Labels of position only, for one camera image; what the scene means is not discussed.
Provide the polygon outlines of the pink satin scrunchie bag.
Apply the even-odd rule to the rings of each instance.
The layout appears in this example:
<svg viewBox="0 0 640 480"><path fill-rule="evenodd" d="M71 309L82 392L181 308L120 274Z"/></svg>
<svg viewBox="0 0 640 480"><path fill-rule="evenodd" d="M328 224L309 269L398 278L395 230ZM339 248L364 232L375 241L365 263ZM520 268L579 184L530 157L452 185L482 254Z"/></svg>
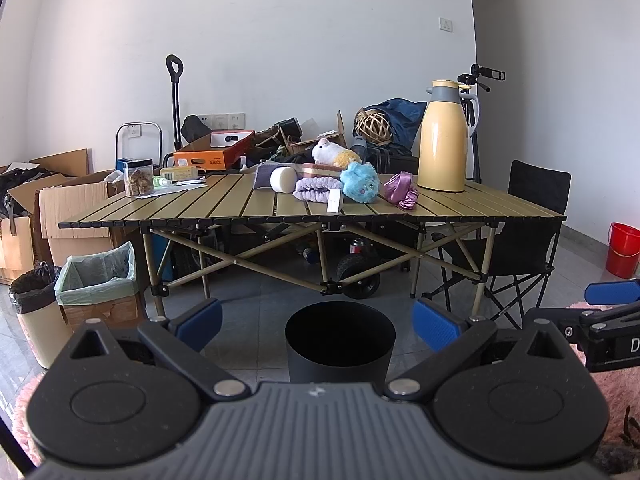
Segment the pink satin scrunchie bag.
<svg viewBox="0 0 640 480"><path fill-rule="evenodd" d="M418 191L413 185L412 174L401 171L383 185L384 197L392 205L403 210L413 210L418 201Z"/></svg>

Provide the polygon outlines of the blue plush toy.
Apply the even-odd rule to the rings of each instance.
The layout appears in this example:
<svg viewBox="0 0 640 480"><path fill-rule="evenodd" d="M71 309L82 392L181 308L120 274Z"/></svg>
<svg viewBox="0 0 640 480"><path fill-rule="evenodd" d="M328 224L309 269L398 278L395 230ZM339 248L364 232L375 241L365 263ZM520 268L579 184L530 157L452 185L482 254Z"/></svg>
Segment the blue plush toy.
<svg viewBox="0 0 640 480"><path fill-rule="evenodd" d="M374 203L380 190L380 179L374 167L365 162L351 162L341 172L343 194L360 204Z"/></svg>

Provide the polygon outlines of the purple fluffy cloth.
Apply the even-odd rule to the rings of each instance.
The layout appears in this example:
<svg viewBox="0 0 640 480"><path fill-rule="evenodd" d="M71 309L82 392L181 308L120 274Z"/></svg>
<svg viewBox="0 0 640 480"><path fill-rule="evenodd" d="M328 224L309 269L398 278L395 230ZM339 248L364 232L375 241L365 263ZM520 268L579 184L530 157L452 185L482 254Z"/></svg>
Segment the purple fluffy cloth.
<svg viewBox="0 0 640 480"><path fill-rule="evenodd" d="M303 202L327 204L330 192L342 187L342 182L334 177L301 178L296 182L293 196Z"/></svg>

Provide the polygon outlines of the pink layered sponge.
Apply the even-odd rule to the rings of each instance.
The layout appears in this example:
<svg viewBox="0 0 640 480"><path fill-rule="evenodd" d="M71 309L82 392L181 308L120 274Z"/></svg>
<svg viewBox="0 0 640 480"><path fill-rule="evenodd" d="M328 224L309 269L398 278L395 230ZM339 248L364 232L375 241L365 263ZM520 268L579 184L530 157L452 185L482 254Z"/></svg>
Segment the pink layered sponge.
<svg viewBox="0 0 640 480"><path fill-rule="evenodd" d="M338 179L342 171L342 168L335 166L310 164L309 162L306 162L306 164L302 165L300 174L303 178L331 177Z"/></svg>

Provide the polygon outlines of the white and yellow plush hamster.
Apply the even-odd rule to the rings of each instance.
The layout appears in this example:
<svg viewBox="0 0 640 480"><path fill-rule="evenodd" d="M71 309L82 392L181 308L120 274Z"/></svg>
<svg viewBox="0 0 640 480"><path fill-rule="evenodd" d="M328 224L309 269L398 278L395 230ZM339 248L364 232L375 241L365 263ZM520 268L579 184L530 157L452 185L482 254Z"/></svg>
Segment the white and yellow plush hamster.
<svg viewBox="0 0 640 480"><path fill-rule="evenodd" d="M358 164L361 162L357 153L330 141L328 138L321 138L312 148L311 155L317 165L340 169L346 169L352 162L358 162Z"/></svg>

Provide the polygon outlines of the black round trash bin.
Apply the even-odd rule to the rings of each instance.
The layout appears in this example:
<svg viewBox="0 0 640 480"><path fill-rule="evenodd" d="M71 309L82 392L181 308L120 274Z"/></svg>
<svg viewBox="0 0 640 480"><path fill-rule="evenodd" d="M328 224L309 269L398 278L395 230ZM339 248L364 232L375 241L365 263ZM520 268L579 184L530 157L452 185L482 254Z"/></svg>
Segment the black round trash bin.
<svg viewBox="0 0 640 480"><path fill-rule="evenodd" d="M396 330L366 304L323 301L292 314L284 336L291 382L370 382L382 388Z"/></svg>

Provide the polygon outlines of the red plastic bucket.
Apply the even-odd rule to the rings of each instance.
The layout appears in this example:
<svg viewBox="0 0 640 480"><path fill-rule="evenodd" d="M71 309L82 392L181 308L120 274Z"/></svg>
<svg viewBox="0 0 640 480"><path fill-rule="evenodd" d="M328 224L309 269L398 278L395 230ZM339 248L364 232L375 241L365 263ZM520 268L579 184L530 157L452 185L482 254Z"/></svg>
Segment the red plastic bucket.
<svg viewBox="0 0 640 480"><path fill-rule="evenodd" d="M640 231L634 226L612 222L608 230L605 269L618 278L632 278L640 254Z"/></svg>

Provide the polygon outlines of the black folding chair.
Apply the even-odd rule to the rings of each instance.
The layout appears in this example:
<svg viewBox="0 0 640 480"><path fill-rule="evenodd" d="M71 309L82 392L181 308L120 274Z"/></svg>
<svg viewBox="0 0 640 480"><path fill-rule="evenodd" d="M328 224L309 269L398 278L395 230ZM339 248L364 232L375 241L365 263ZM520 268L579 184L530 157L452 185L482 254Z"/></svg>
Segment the black folding chair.
<svg viewBox="0 0 640 480"><path fill-rule="evenodd" d="M524 315L524 297L535 288L539 290L538 298L544 298L554 270L553 261L570 198L570 182L572 176L568 172L515 159L504 197L524 200L529 206L558 214L560 218L506 220L501 231L493 236L453 240L438 248L441 257L447 255L454 266L469 271L472 263L484 261L486 246L492 244L483 294L497 308L491 317L493 320L503 316L518 328L520 322L510 310L518 308L520 315Z"/></svg>

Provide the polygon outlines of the cardboard box with green liner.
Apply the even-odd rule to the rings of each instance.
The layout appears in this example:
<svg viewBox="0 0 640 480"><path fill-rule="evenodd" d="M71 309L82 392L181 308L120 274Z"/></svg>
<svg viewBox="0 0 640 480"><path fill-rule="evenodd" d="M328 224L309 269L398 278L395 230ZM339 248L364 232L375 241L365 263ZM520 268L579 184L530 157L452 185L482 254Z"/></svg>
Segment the cardboard box with green liner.
<svg viewBox="0 0 640 480"><path fill-rule="evenodd" d="M72 330L89 318L115 328L136 327L146 319L130 242L108 252L68 257L54 292Z"/></svg>

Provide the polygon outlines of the black wagon wheel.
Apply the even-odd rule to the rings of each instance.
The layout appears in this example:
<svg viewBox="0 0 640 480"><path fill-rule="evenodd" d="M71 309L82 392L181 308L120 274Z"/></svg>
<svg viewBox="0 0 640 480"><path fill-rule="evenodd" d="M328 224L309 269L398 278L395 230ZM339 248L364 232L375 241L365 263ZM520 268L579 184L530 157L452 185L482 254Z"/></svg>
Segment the black wagon wheel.
<svg viewBox="0 0 640 480"><path fill-rule="evenodd" d="M336 276L340 282L346 278L369 271L371 266L363 255L351 254L341 258L336 268ZM367 299L373 296L381 284L380 274L375 273L342 286L342 293L352 299Z"/></svg>

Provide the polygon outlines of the beige bin with black bag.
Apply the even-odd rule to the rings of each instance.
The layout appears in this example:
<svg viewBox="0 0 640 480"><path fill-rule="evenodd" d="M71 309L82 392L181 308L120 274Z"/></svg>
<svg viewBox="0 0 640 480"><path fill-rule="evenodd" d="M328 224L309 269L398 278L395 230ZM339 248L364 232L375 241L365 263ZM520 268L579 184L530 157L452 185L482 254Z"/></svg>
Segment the beige bin with black bag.
<svg viewBox="0 0 640 480"><path fill-rule="evenodd" d="M47 370L73 335L54 286L60 268L40 262L13 281L9 297L38 364Z"/></svg>

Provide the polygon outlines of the clear snack jar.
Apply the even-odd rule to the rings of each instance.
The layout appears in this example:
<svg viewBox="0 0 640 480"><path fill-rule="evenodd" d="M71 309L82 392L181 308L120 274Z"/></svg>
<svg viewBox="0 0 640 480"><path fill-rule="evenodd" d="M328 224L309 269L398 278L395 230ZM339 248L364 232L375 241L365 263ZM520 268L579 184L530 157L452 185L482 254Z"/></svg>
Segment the clear snack jar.
<svg viewBox="0 0 640 480"><path fill-rule="evenodd" d="M152 159L126 160L124 163L125 193L128 197L150 195L154 190Z"/></svg>

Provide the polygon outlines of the large open cardboard box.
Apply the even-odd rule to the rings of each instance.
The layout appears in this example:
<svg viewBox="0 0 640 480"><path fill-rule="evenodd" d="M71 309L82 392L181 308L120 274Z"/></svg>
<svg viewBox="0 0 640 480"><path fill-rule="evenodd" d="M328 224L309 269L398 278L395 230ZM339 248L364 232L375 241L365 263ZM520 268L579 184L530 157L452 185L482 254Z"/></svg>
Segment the large open cardboard box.
<svg viewBox="0 0 640 480"><path fill-rule="evenodd" d="M122 197L106 171L89 171L85 148L1 168L1 283L11 284L41 261L64 266L70 256L105 252L127 237L121 228L62 229L60 223Z"/></svg>

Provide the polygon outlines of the small white box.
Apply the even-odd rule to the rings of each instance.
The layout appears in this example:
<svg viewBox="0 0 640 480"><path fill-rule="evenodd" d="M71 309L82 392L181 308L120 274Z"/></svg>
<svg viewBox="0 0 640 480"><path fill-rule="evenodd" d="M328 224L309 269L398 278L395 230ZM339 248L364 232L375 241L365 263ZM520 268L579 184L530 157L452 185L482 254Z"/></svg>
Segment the small white box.
<svg viewBox="0 0 640 480"><path fill-rule="evenodd" d="M338 188L331 188L326 202L326 211L329 214L339 214L343 205L343 194Z"/></svg>

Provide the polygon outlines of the rattan woven ball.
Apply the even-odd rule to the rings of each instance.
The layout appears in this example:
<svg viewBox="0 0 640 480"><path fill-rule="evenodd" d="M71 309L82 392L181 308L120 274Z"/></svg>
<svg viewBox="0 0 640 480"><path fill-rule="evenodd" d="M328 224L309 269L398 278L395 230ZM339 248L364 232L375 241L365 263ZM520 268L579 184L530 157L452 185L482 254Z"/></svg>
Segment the rattan woven ball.
<svg viewBox="0 0 640 480"><path fill-rule="evenodd" d="M383 112L375 108L360 108L355 116L354 136L362 136L371 144L384 146L393 140L392 125Z"/></svg>

